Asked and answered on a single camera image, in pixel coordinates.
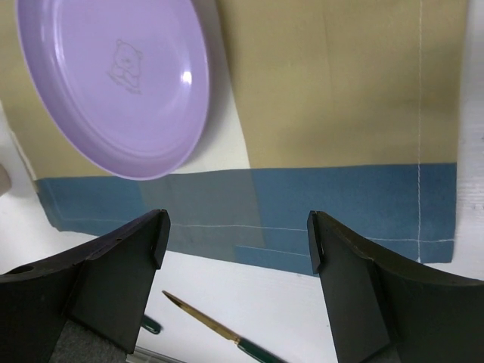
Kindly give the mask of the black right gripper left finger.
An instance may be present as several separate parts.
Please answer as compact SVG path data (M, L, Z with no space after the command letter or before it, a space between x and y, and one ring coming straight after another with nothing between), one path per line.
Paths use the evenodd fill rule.
M152 210L1 276L3 362L124 362L135 350L170 219Z

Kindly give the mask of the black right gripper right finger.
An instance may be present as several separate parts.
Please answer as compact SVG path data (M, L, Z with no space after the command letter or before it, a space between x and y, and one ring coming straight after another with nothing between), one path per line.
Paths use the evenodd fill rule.
M340 362L481 362L483 282L412 261L327 213L307 220Z

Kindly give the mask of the purple plate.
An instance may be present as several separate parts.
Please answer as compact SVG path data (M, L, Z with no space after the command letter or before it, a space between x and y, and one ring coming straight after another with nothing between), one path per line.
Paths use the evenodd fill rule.
M206 124L209 59L190 1L18 1L46 110L85 158L151 180L177 170Z

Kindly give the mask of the blue beige white placemat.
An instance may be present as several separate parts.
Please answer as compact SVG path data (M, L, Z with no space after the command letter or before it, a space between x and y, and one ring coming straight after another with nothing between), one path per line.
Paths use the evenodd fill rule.
M174 172L96 166L46 110L1 3L1 114L58 231L102 235L151 209L171 251L311 273L324 211L408 259L452 260L466 1L190 1L205 37L206 124Z

